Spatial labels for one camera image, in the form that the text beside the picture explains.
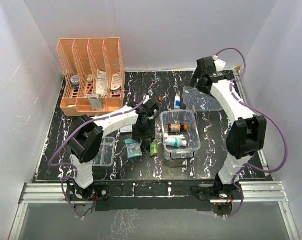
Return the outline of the green sachet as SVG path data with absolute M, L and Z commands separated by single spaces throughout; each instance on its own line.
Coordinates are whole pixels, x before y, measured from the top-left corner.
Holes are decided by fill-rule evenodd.
M 158 154 L 158 147 L 157 143 L 150 143 L 150 156 L 155 156 Z

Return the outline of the teal bandage packet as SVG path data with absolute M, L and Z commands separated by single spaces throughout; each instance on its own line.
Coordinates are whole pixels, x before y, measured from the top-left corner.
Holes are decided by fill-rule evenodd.
M 139 157 L 142 155 L 140 149 L 140 143 L 133 139 L 124 140 L 125 146 L 127 148 L 127 158 Z

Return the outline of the white blue mask packet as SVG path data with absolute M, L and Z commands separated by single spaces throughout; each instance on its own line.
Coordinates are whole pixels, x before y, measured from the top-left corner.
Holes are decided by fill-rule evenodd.
M 132 130 L 133 130 L 133 127 L 131 125 L 120 128 L 120 132 L 122 132 L 122 133 L 131 133 Z

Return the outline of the clear plastic box lid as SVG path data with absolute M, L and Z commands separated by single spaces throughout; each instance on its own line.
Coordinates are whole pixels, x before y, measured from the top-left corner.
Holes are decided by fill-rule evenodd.
M 193 110 L 194 112 L 222 110 L 217 99 L 190 86 L 183 89 L 182 99 L 186 109 Z

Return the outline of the white green medicine bottle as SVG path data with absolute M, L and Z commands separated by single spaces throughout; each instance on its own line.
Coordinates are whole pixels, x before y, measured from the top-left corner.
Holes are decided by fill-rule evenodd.
M 187 146 L 187 140 L 180 136 L 170 135 L 164 140 L 166 145 L 172 146 L 172 147 L 185 147 Z

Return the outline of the brown medicine bottle orange cap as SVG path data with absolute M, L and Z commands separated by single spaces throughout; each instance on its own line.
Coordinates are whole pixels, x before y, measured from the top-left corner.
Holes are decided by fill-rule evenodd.
M 186 123 L 169 123 L 168 124 L 168 132 L 169 133 L 177 133 L 177 132 L 185 132 L 188 130 L 188 124 Z

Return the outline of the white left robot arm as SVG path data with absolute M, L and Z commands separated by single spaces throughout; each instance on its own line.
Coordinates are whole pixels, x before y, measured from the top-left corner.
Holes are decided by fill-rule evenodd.
M 93 196 L 93 159 L 98 154 L 103 138 L 123 127 L 132 126 L 133 139 L 154 139 L 155 119 L 158 115 L 158 104 L 146 99 L 142 103 L 131 102 L 102 116 L 80 117 L 80 125 L 71 133 L 68 146 L 72 153 L 71 163 L 76 168 L 76 193 L 82 199 Z

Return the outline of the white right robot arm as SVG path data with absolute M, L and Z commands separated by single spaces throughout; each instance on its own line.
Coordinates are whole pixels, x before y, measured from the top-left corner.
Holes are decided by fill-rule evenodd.
M 238 175 L 255 152 L 262 149 L 265 139 L 266 119 L 244 106 L 233 90 L 234 80 L 225 70 L 218 70 L 213 57 L 197 59 L 197 66 L 190 86 L 217 99 L 230 120 L 231 128 L 226 137 L 226 160 L 217 173 L 211 195 L 226 198 L 238 187 Z

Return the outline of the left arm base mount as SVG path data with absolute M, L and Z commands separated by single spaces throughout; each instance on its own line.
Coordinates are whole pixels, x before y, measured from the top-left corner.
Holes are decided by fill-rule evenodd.
M 102 209 L 101 204 L 107 204 L 110 198 L 108 185 L 92 183 L 87 188 L 81 188 L 74 180 L 66 180 L 66 196 L 70 201 L 88 201 L 94 210 Z

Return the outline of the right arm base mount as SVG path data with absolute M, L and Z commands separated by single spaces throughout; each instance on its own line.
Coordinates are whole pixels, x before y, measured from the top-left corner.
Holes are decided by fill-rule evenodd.
M 221 200 L 221 202 L 215 202 L 212 207 L 215 207 L 218 211 L 221 211 L 223 207 L 232 208 L 232 202 L 234 197 L 239 193 L 240 199 L 243 199 L 243 192 L 241 185 L 238 182 L 231 184 L 223 184 L 220 180 L 214 180 L 213 185 L 193 185 L 190 187 L 190 192 L 199 200 Z

